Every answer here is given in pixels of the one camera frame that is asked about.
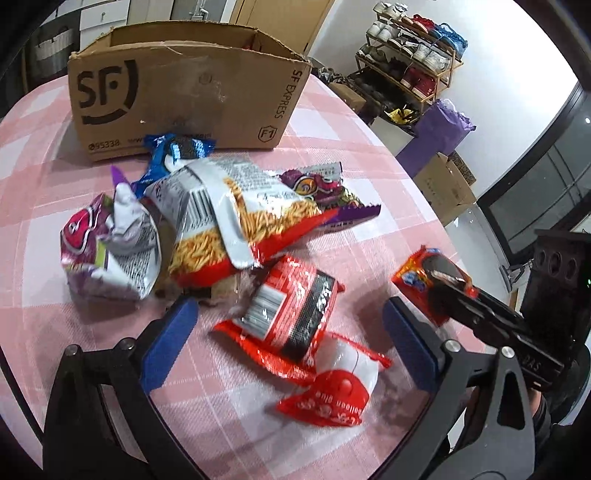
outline white shoe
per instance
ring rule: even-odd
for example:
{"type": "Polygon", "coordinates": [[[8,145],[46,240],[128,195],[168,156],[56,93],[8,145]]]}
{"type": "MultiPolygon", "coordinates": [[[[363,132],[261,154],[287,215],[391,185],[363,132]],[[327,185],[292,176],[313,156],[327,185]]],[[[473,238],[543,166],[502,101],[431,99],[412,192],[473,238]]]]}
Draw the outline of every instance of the white shoe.
{"type": "Polygon", "coordinates": [[[417,51],[413,55],[413,60],[423,62],[431,53],[431,49],[424,43],[418,44],[417,51]]]}
{"type": "Polygon", "coordinates": [[[384,2],[378,2],[377,4],[375,4],[374,12],[376,12],[378,15],[383,15],[384,12],[386,11],[386,9],[391,6],[392,6],[391,4],[386,4],[384,2]]]}
{"type": "Polygon", "coordinates": [[[432,71],[436,73],[445,72],[450,64],[450,59],[445,58],[442,55],[439,55],[436,51],[432,51],[427,57],[423,60],[423,63],[432,71]]]}
{"type": "Polygon", "coordinates": [[[400,20],[400,17],[402,17],[402,12],[396,8],[396,5],[392,5],[384,11],[384,15],[390,17],[394,21],[398,21],[400,20]]]}
{"type": "Polygon", "coordinates": [[[373,38],[377,37],[385,26],[385,23],[374,22],[372,26],[368,28],[368,35],[373,38]]]}
{"type": "Polygon", "coordinates": [[[386,25],[382,31],[378,34],[378,38],[383,41],[384,43],[387,43],[388,40],[392,39],[392,38],[396,38],[400,33],[400,29],[393,27],[391,25],[386,25]]]}

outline noodle snack bag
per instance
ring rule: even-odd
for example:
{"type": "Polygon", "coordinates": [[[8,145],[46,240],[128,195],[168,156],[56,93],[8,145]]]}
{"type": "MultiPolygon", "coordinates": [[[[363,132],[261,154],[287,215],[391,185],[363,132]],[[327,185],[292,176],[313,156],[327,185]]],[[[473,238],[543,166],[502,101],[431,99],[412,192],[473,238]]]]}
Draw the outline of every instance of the noodle snack bag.
{"type": "Polygon", "coordinates": [[[168,270],[182,288],[260,266],[335,214],[240,155],[194,160],[145,194],[176,226],[168,270]]]}
{"type": "Polygon", "coordinates": [[[257,289],[246,313],[218,323],[260,366],[298,385],[316,377],[314,354],[345,288],[333,277],[289,255],[257,289]]]}

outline cardboard box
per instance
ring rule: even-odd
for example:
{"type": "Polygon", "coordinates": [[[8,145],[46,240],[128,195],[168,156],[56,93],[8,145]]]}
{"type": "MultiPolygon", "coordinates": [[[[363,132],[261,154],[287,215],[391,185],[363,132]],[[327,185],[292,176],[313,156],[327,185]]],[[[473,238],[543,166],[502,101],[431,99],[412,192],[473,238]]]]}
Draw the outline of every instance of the cardboard box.
{"type": "Polygon", "coordinates": [[[443,226],[476,202],[472,189],[455,164],[438,153],[413,178],[443,226]]]}
{"type": "Polygon", "coordinates": [[[91,158],[144,152],[147,134],[274,148],[311,65],[252,27],[166,21],[127,25],[68,62],[72,114],[91,158]]]}
{"type": "Polygon", "coordinates": [[[359,113],[359,111],[365,105],[365,98],[363,98],[358,93],[351,90],[346,85],[342,83],[330,83],[329,88],[336,93],[339,98],[344,101],[351,110],[355,113],[359,113]]]}

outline red snack bag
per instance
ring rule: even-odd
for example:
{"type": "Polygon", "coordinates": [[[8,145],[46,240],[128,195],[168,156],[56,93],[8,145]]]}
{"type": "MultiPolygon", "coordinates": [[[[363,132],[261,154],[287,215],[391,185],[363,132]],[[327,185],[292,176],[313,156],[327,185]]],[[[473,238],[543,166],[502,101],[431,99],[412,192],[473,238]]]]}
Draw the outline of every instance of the red snack bag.
{"type": "Polygon", "coordinates": [[[345,288],[289,255],[271,269],[243,317],[218,323],[260,366],[298,385],[314,381],[314,353],[345,288]]]}
{"type": "Polygon", "coordinates": [[[361,414],[378,381],[378,372],[392,361],[332,332],[316,352],[317,376],[305,392],[285,398],[277,410],[319,427],[360,425],[361,414]]]}
{"type": "Polygon", "coordinates": [[[478,290],[472,286],[472,278],[441,253],[438,248],[421,248],[413,253],[392,277],[392,282],[427,318],[440,327],[449,317],[429,308],[428,291],[436,277],[449,277],[465,282],[464,292],[477,298],[478,290]]]}

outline orange snack package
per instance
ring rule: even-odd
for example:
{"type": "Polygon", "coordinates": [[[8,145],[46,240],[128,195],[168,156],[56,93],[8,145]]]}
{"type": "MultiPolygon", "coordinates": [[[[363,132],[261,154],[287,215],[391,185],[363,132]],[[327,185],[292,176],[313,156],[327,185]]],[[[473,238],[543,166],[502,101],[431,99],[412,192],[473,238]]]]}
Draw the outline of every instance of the orange snack package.
{"type": "Polygon", "coordinates": [[[421,248],[413,253],[392,276],[392,282],[415,307],[435,325],[440,327],[449,317],[435,313],[429,308],[428,291],[434,285],[436,276],[465,282],[464,292],[476,298],[478,290],[472,286],[472,278],[441,253],[438,248],[421,248]]]}
{"type": "Polygon", "coordinates": [[[260,366],[298,385],[316,377],[314,354],[345,288],[313,265],[283,256],[270,270],[238,319],[224,320],[224,332],[260,366]]]}

